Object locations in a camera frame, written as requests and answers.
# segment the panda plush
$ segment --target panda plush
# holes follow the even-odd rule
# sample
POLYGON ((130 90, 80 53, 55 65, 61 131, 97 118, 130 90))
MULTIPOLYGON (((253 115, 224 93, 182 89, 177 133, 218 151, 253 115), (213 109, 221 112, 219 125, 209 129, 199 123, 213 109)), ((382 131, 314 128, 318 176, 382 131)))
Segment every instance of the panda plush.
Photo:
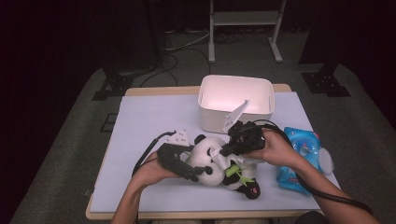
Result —
POLYGON ((244 162, 244 158, 234 154, 220 158, 219 149, 226 143, 218 137, 206 137, 201 134, 196 137, 194 144, 186 163, 191 167, 206 167, 205 171, 197 176, 201 184, 222 184, 228 189, 244 193, 249 199, 257 199, 260 196, 260 186, 256 181, 257 163, 244 162))

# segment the black cable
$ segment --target black cable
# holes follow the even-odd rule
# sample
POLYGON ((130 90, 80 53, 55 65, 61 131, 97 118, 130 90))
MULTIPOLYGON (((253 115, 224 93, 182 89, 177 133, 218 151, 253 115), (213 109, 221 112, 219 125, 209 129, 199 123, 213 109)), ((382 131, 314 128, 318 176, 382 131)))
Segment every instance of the black cable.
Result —
MULTIPOLYGON (((143 87, 143 85, 144 85, 146 82, 148 82, 150 79, 152 79, 152 78, 154 78, 154 77, 156 77, 156 76, 158 76, 158 75, 160 75, 160 74, 163 74, 163 73, 165 73, 165 72, 168 72, 168 71, 174 69, 174 68, 177 66, 177 64, 178 64, 178 59, 177 59, 177 57, 175 57, 175 56, 172 55, 172 54, 168 54, 167 56, 170 56, 170 57, 174 58, 174 59, 176 60, 175 64, 174 64, 172 67, 170 67, 170 68, 166 68, 166 69, 162 70, 161 72, 158 72, 158 73, 155 73, 155 74, 149 76, 148 78, 146 78, 145 80, 143 80, 143 82, 140 84, 139 87, 143 87)), ((176 83, 178 83, 178 80, 176 79, 176 77, 173 76, 173 78, 174 78, 174 81, 175 81, 176 83)))
POLYGON ((355 201, 353 199, 348 199, 348 198, 328 194, 328 193, 313 189, 308 184, 306 184, 305 181, 299 175, 296 174, 296 176, 297 176, 297 179, 298 179, 298 182, 300 183, 300 185, 303 186, 303 188, 308 190, 308 192, 312 193, 313 195, 316 195, 320 198, 324 198, 324 199, 331 200, 334 202, 346 203, 346 204, 349 204, 349 205, 352 205, 355 207, 359 207, 363 210, 366 210, 369 214, 371 214, 371 215, 373 214, 373 210, 365 203, 361 203, 361 202, 355 201))
POLYGON ((241 38, 238 38, 235 35, 215 35, 215 39, 213 41, 218 45, 231 45, 245 39, 244 34, 241 34, 241 36, 241 38))
POLYGON ((236 6, 238 6, 238 4, 239 4, 239 0, 236 1, 235 5, 233 5, 233 8, 231 9, 231 11, 234 11, 236 6))
MULTIPOLYGON (((293 145, 292 145, 291 141, 289 140, 288 136, 284 132, 282 132, 272 121, 267 120, 267 119, 258 119, 258 120, 255 120, 254 122, 256 122, 256 121, 265 121, 265 122, 272 123, 274 125, 274 127, 268 126, 268 123, 266 123, 264 125, 259 125, 259 127, 269 128, 269 129, 272 129, 272 130, 276 131, 277 133, 279 133, 286 140, 286 142, 288 142, 288 144, 291 147, 293 147, 293 145)), ((245 130, 252 129, 252 128, 254 128, 254 126, 246 128, 244 130, 241 130, 241 132, 243 132, 245 130)), ((308 192, 313 194, 313 195, 316 195, 316 196, 318 196, 320 198, 324 198, 324 199, 331 200, 331 201, 334 201, 334 202, 346 203, 346 204, 349 204, 349 205, 352 205, 352 206, 355 206, 355 207, 359 207, 359 208, 367 211, 369 214, 371 214, 371 215, 373 214, 373 210, 368 205, 366 205, 365 203, 361 203, 361 202, 356 201, 356 200, 352 200, 352 199, 348 199, 348 198, 332 195, 332 194, 329 194, 329 193, 325 193, 325 192, 319 191, 317 189, 313 189, 308 184, 306 184, 305 181, 299 175, 296 174, 296 177, 297 177, 298 182, 300 183, 300 185, 303 188, 305 188, 308 192)))
POLYGON ((201 31, 182 31, 181 32, 183 35, 193 35, 193 36, 202 36, 202 33, 207 34, 208 31, 207 30, 201 30, 201 31))
POLYGON ((170 70, 165 69, 165 71, 166 71, 166 73, 169 74, 169 76, 171 76, 173 78, 173 80, 175 81, 175 85, 178 86, 178 78, 175 77, 175 75, 170 70))
POLYGON ((227 10, 228 1, 229 1, 229 0, 227 0, 227 1, 225 2, 223 11, 227 10))
POLYGON ((147 155, 150 153, 150 151, 155 147, 155 145, 158 143, 158 141, 166 136, 166 135, 172 135, 176 132, 168 132, 168 133, 162 133, 160 134, 160 136, 156 137, 154 140, 152 140, 151 144, 148 146, 148 148, 146 149, 146 151, 143 153, 143 155, 140 157, 140 159, 137 161, 136 165, 134 166, 134 170, 132 171, 132 176, 134 176, 134 174, 136 173, 136 171, 140 168, 140 166, 146 164, 143 163, 143 160, 147 157, 147 155))
POLYGON ((201 53, 204 56, 205 60, 206 60, 207 67, 208 67, 208 74, 211 73, 211 67, 210 67, 209 59, 207 58, 207 56, 202 51, 200 51, 198 49, 175 49, 175 50, 172 50, 170 52, 178 52, 178 51, 182 51, 182 50, 194 50, 194 51, 197 51, 197 52, 201 53))
POLYGON ((151 162, 151 161, 155 161, 155 160, 158 160, 158 158, 154 158, 154 159, 151 159, 151 160, 149 160, 149 161, 145 161, 145 162, 143 162, 142 164, 140 164, 138 167, 137 167, 137 169, 134 171, 135 173, 140 169, 140 167, 142 167, 143 165, 145 165, 145 164, 147 164, 147 163, 149 163, 149 162, 151 162))
POLYGON ((201 37, 199 37, 199 38, 197 38, 197 39, 191 41, 190 43, 184 44, 184 45, 179 46, 179 47, 176 47, 176 48, 165 49, 165 50, 166 50, 167 52, 174 52, 174 51, 177 51, 177 50, 179 50, 179 49, 184 49, 184 48, 186 48, 186 47, 188 47, 188 46, 192 46, 192 45, 196 45, 196 44, 198 44, 198 43, 201 43, 203 40, 207 39, 208 36, 209 36, 209 32, 206 32, 205 35, 203 35, 203 36, 201 36, 201 37))

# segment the person's right hand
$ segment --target person's right hand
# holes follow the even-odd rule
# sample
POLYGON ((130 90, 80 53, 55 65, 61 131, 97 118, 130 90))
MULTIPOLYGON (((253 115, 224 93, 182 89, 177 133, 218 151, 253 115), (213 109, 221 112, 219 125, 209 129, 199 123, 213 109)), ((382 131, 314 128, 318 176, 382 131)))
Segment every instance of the person's right hand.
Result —
POLYGON ((304 159, 279 134, 269 129, 262 129, 265 147, 245 153, 246 158, 255 158, 267 161, 276 166, 293 167, 296 162, 304 159))

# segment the white storage box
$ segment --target white storage box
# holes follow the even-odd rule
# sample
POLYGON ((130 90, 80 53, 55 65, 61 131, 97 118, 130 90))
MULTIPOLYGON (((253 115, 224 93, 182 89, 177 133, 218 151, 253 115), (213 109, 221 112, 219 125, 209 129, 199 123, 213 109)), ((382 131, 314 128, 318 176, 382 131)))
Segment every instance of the white storage box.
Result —
POLYGON ((210 75, 204 77, 199 96, 203 130, 223 133, 225 116, 249 100, 242 122, 269 119, 275 110, 274 89, 270 81, 255 77, 210 75))

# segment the white shelf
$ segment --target white shelf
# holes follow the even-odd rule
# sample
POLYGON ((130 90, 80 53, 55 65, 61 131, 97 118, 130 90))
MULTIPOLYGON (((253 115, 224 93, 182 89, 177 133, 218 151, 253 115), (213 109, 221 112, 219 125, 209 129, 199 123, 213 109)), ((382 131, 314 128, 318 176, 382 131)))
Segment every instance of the white shelf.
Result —
POLYGON ((215 12, 214 25, 274 25, 278 11, 215 12))

